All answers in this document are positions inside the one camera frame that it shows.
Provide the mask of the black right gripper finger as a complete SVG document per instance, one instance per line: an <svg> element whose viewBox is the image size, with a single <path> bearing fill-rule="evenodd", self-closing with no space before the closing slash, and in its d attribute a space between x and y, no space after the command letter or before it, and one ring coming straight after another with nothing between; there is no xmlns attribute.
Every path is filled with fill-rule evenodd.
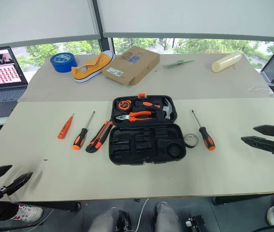
<svg viewBox="0 0 274 232"><path fill-rule="evenodd" d="M241 137L241 140L253 148L265 151L274 151L274 141L257 136L245 136Z"/></svg>
<svg viewBox="0 0 274 232"><path fill-rule="evenodd" d="M273 125L261 125L256 126L253 128L253 130L268 136L274 136L274 126Z"/></svg>

